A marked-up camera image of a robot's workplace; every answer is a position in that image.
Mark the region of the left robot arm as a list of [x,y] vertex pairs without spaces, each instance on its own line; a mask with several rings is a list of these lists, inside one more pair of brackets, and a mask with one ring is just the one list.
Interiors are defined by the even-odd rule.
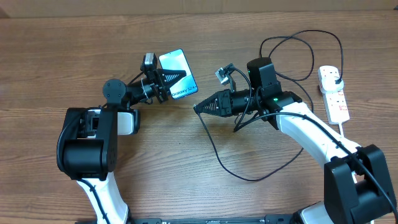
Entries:
[[69,108],[65,115],[57,141],[57,165],[87,194],[95,223],[133,223],[114,176],[118,136],[139,130],[141,114],[132,105],[153,97],[167,101],[170,88],[187,75],[183,70],[161,68],[143,73],[146,77],[140,82],[108,80],[103,86],[105,105]]

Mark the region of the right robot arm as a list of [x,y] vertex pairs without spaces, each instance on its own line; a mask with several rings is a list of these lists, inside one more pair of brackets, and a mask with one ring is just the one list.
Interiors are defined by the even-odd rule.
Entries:
[[269,57],[247,64],[249,89],[218,91],[193,107],[219,117],[257,111],[258,119],[290,136],[322,167],[321,202],[291,215],[268,215],[266,223],[371,223],[397,214],[397,200],[383,152],[346,139],[318,119],[291,91],[283,91]]

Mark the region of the Samsung Galaxy smartphone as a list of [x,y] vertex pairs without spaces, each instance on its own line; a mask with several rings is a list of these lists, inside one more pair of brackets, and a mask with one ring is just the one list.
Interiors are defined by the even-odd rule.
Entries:
[[183,98],[198,91],[193,72],[182,49],[160,55],[159,62],[166,72],[165,80],[174,83],[169,88],[173,99]]

